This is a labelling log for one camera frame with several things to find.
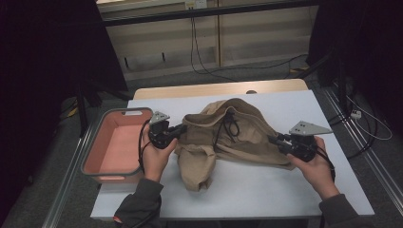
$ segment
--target drawstring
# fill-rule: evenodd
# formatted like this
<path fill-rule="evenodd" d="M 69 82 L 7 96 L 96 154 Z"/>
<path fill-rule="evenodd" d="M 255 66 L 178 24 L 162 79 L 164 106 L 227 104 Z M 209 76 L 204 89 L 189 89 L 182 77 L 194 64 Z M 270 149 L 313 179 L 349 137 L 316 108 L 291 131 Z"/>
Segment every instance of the drawstring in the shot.
<path fill-rule="evenodd" d="M 240 127 L 238 126 L 237 122 L 235 121 L 234 115 L 235 115 L 235 113 L 233 113 L 233 112 L 226 112 L 225 116 L 222 118 L 222 121 L 219 126 L 219 130 L 216 135 L 216 139 L 214 141 L 214 149 L 216 149 L 217 142 L 219 140 L 220 131 L 223 126 L 225 129 L 225 132 L 227 133 L 228 137 L 231 139 L 231 141 L 233 143 L 235 142 L 234 137 L 237 137 L 240 134 Z M 232 131 L 233 125 L 237 128 L 235 133 Z"/>

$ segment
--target wall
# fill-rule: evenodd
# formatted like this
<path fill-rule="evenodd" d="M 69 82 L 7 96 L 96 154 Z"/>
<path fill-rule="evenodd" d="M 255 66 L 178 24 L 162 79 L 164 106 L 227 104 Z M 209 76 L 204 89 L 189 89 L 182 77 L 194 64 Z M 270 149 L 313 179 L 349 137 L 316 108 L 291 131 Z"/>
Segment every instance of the wall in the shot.
<path fill-rule="evenodd" d="M 210 0 L 211 7 L 243 5 L 240 0 Z M 248 4 L 267 2 L 248 1 Z M 98 2 L 105 19 L 184 10 L 184 1 Z M 317 7 L 277 9 L 195 19 L 205 67 L 288 59 L 308 52 Z M 107 28 L 127 80 L 193 70 L 190 19 Z M 193 44 L 193 61 L 200 68 Z"/>

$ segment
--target metal bracket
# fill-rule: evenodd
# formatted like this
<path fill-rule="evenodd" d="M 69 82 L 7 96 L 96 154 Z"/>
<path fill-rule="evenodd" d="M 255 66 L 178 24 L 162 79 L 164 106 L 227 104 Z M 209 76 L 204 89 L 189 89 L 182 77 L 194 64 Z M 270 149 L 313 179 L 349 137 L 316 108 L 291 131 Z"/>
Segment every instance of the metal bracket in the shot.
<path fill-rule="evenodd" d="M 159 123 L 159 122 L 162 122 L 162 121 L 166 121 L 168 119 L 169 119 L 168 115 L 163 114 L 162 112 L 156 111 L 152 115 L 151 120 L 150 120 L 149 123 L 152 125 L 152 124 L 156 124 L 156 123 Z"/>
<path fill-rule="evenodd" d="M 313 123 L 307 123 L 304 121 L 300 121 L 289 131 L 292 135 L 299 136 L 313 136 L 313 135 L 322 135 L 322 134 L 330 134 L 333 133 L 331 129 L 328 129 L 323 126 L 318 126 Z"/>

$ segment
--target beige bag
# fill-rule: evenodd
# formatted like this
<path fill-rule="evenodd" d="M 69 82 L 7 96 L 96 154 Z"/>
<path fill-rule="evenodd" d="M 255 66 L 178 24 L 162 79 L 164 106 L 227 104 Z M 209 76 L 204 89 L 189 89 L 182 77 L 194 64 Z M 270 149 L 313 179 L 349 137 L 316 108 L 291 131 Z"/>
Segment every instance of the beige bag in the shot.
<path fill-rule="evenodd" d="M 188 190 L 209 187 L 216 158 L 294 168 L 268 141 L 267 136 L 277 132 L 257 108 L 242 99 L 209 104 L 201 114 L 184 116 L 182 123 L 187 125 L 187 132 L 181 135 L 175 153 Z"/>

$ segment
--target electrical outlet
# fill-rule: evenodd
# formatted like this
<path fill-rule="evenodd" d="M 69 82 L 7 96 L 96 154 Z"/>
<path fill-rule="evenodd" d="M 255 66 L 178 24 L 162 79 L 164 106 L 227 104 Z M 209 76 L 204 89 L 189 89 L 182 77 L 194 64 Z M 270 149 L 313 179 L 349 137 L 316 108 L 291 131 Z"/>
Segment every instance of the electrical outlet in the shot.
<path fill-rule="evenodd" d="M 359 120 L 361 119 L 361 111 L 353 110 L 351 116 L 352 118 Z"/>
<path fill-rule="evenodd" d="M 185 10 L 192 10 L 195 9 L 195 0 L 186 0 L 184 1 L 184 9 Z"/>
<path fill-rule="evenodd" d="M 207 0 L 195 0 L 195 8 L 196 9 L 206 9 Z"/>

